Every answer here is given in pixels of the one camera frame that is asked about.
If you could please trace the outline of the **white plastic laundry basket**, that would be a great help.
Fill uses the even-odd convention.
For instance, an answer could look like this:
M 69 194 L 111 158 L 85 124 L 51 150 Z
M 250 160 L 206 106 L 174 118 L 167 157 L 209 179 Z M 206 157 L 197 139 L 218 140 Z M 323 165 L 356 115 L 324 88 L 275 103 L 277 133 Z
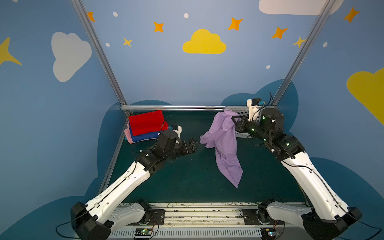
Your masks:
M 249 108 L 247 106 L 226 106 L 225 110 L 231 110 L 232 112 L 237 113 L 240 117 L 245 117 L 246 119 L 249 118 Z M 254 116 L 256 118 L 257 123 L 259 124 L 262 118 L 262 111 L 257 112 L 257 114 Z M 240 133 L 235 131 L 236 138 L 253 138 L 253 134 L 250 133 Z

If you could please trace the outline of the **purple t shirt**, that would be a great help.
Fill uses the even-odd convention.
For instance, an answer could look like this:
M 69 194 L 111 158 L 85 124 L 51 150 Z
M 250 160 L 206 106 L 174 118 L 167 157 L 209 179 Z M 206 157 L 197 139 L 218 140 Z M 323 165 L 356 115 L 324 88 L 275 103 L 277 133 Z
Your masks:
M 219 171 L 235 187 L 239 187 L 243 169 L 237 157 L 237 138 L 232 117 L 238 114 L 224 110 L 215 115 L 210 129 L 200 136 L 200 143 L 208 149 L 215 149 Z

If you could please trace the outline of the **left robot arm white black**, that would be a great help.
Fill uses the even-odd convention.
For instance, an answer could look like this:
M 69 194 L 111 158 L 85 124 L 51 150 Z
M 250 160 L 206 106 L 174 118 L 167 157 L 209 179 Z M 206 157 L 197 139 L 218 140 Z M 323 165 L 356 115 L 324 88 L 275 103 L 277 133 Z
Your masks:
M 72 229 L 81 240 L 106 240 L 112 232 L 130 224 L 160 224 L 152 218 L 152 207 L 143 200 L 123 209 L 118 206 L 167 160 L 193 154 L 199 144 L 193 138 L 181 140 L 179 131 L 161 131 L 154 145 L 143 150 L 115 182 L 87 203 L 78 202 L 71 208 Z

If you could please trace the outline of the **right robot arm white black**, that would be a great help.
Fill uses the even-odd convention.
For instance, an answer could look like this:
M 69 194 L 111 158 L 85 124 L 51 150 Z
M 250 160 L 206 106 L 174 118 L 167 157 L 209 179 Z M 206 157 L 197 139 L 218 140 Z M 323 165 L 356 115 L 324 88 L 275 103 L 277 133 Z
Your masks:
M 295 207 L 267 200 L 258 206 L 261 224 L 282 221 L 304 229 L 314 240 L 333 240 L 357 222 L 362 213 L 349 207 L 328 185 L 313 165 L 299 140 L 284 132 L 285 116 L 273 108 L 256 112 L 253 117 L 233 116 L 235 130 L 263 141 L 278 161 L 292 174 L 312 203 L 311 207 Z

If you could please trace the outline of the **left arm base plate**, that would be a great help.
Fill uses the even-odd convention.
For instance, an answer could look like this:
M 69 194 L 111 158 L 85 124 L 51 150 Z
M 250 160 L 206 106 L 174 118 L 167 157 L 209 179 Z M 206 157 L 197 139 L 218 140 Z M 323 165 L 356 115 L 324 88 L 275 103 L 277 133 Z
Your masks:
M 138 223 L 132 223 L 130 226 L 162 226 L 165 221 L 165 210 L 146 211 L 143 218 Z

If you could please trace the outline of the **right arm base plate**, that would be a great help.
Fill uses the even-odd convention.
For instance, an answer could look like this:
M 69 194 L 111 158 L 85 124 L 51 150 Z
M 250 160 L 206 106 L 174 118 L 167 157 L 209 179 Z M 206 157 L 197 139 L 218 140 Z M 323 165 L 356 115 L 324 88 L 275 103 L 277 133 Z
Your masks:
M 242 209 L 240 215 L 246 225 L 284 225 L 285 222 L 273 220 L 266 211 L 259 209 Z

